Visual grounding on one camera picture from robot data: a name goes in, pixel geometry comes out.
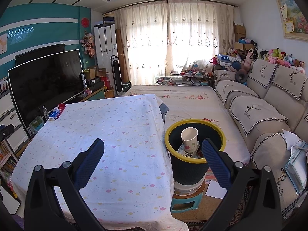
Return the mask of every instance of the paper cup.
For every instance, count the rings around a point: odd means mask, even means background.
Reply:
[[[191,153],[197,150],[197,136],[198,130],[194,127],[188,127],[182,131],[181,138],[187,152]]]

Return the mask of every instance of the white stripe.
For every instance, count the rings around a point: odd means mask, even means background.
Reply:
[[[22,53],[25,53],[25,52],[28,52],[28,51],[31,51],[31,50],[34,50],[34,49],[47,47],[47,46],[51,46],[51,45],[56,45],[56,44],[61,44],[61,43],[64,43],[65,45],[79,44],[79,40],[57,41],[57,42],[46,43],[46,44],[31,47],[31,48],[23,49],[23,50],[17,51],[15,53],[12,53],[10,55],[7,55],[7,56],[1,58],[0,59],[0,66],[2,64],[7,63],[8,61],[14,60],[16,55],[20,55]]]
[[[18,28],[30,24],[37,24],[37,23],[47,23],[47,22],[75,22],[78,23],[78,19],[73,18],[37,18],[37,19],[30,19],[25,21],[14,22],[3,27],[0,27],[0,33],[10,30],[12,28]]]

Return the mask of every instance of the metal screw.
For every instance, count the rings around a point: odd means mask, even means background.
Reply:
[[[34,167],[34,170],[35,170],[35,171],[40,171],[40,170],[41,170],[41,168],[42,168],[42,166],[41,166],[41,165],[36,165],[36,166]]]
[[[271,172],[272,169],[270,168],[270,166],[267,166],[267,165],[266,165],[266,166],[264,166],[264,170],[265,170],[266,172]]]
[[[71,165],[70,161],[66,161],[62,164],[62,167],[68,168]]]
[[[244,167],[244,164],[240,161],[236,161],[235,166],[238,167],[238,168],[242,168],[242,167]]]

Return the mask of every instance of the black trash bin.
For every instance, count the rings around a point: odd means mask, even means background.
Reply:
[[[188,127],[198,130],[197,140],[200,146],[205,138],[210,138],[220,151],[223,151],[226,146],[226,138],[222,130],[209,121],[185,119],[171,125],[166,131],[165,144],[171,154],[173,178],[182,185],[198,183],[208,170],[208,164],[204,158],[189,158],[177,152],[182,144],[181,133]]]

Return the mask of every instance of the black tv screen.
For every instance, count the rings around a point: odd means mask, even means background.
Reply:
[[[25,53],[22,53],[20,55],[15,56],[15,66],[21,65],[25,62],[32,61],[37,58],[41,58],[47,55],[52,55],[60,52],[65,51],[65,45],[62,44],[56,44],[51,45],[39,49],[34,49]]]
[[[83,91],[80,72],[79,50],[41,57],[8,71],[13,99],[26,128],[35,117],[44,115],[43,106],[51,111]]]

